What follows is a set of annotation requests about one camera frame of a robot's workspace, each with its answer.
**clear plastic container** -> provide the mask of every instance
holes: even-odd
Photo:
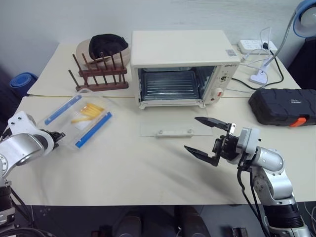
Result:
[[[58,143],[80,149],[111,117],[106,99],[81,89],[69,101],[39,122],[48,131],[63,132]]]

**robotic arm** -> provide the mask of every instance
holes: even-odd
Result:
[[[8,125],[6,136],[0,141],[0,232],[12,228],[9,226],[14,221],[11,181],[6,180],[10,171],[49,154],[65,136],[64,133],[39,130],[33,118],[23,111],[10,118]]]
[[[293,196],[291,181],[285,173],[284,158],[277,150],[257,146],[258,141],[261,141],[259,130],[243,128],[240,136],[235,137],[234,123],[225,123],[215,118],[195,119],[207,126],[225,130],[227,134],[215,140],[212,150],[215,155],[212,157],[197,149],[187,146],[185,148],[196,158],[213,166],[218,165],[220,157],[231,164],[237,164],[237,178],[242,192],[244,186],[240,174],[242,171],[251,173],[251,185],[264,207],[265,219],[272,237],[310,237]]]

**blue lamp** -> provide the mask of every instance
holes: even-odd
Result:
[[[290,22],[288,23],[280,47],[278,48],[274,56],[265,63],[265,66],[271,63],[272,60],[274,60],[278,53],[281,51],[282,47],[285,44],[292,23],[293,31],[297,36],[303,38],[316,36],[316,0],[304,0],[298,4],[295,12],[290,19]]]

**power strip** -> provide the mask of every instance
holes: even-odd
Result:
[[[238,50],[242,53],[242,54],[248,54],[251,51],[253,51],[254,49],[257,48],[262,48],[261,45],[261,40],[240,40],[238,42]],[[277,47],[274,45],[274,43],[272,43],[272,41],[270,41],[270,50],[275,53],[277,51]],[[266,52],[264,52],[263,50],[257,50],[252,52],[251,54],[268,54]]]

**white table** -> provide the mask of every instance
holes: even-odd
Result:
[[[71,76],[68,73],[68,69],[71,69],[75,78],[79,82],[83,82],[83,79],[79,77],[78,68],[76,63],[72,57],[72,54],[76,52],[76,44],[64,44],[61,43],[58,45],[54,55],[51,57],[46,67],[44,68],[42,74],[40,75],[37,82],[30,88],[28,94],[30,95],[43,95],[43,96],[71,96],[76,93],[75,83],[72,80]],[[237,47],[234,46],[236,53],[240,55],[237,50]],[[257,56],[257,58],[262,59],[266,57],[266,55]],[[250,60],[256,59],[255,56],[250,56]],[[267,88],[288,88],[288,89],[296,89],[299,88],[295,80],[286,70],[284,65],[279,61],[280,68],[284,74],[284,81],[279,84],[275,84],[273,86],[268,86]],[[253,64],[253,66],[260,67],[261,62]],[[128,82],[131,82],[131,73],[130,66],[127,65],[127,75],[125,76]],[[249,78],[252,74],[256,73],[256,69],[248,68],[245,66],[239,66],[238,70],[234,74],[236,79],[242,80],[243,82],[249,84],[252,87],[260,87],[260,85],[249,82]],[[275,82],[280,80],[280,75],[276,66],[275,61],[271,63],[270,67],[267,70],[269,75],[269,81]],[[99,83],[103,83],[102,77],[96,77]],[[93,78],[89,78],[89,83],[94,83]],[[248,89],[244,85],[231,81],[228,85],[229,89],[239,90],[232,91],[226,90],[223,97],[250,97],[253,93],[253,90]],[[105,97],[134,97],[134,92],[132,90],[132,86],[128,89],[121,90],[110,90],[110,91],[101,91],[98,92],[100,95]]]
[[[70,152],[60,146],[47,157],[16,167],[8,179],[30,205],[245,203],[236,166],[221,159],[219,166],[213,167],[183,148],[188,145],[210,152],[215,139],[224,131],[213,129],[213,136],[192,138],[139,137],[143,119],[209,116],[235,122],[237,136],[243,126],[259,127],[260,145],[283,154],[296,200],[315,200],[316,127],[260,125],[247,99],[222,98],[206,109],[156,107],[143,111],[132,98],[111,99],[113,118],[80,151]],[[24,110],[38,121],[66,100],[25,97],[17,111]],[[244,174],[250,197],[248,180],[248,174]]]

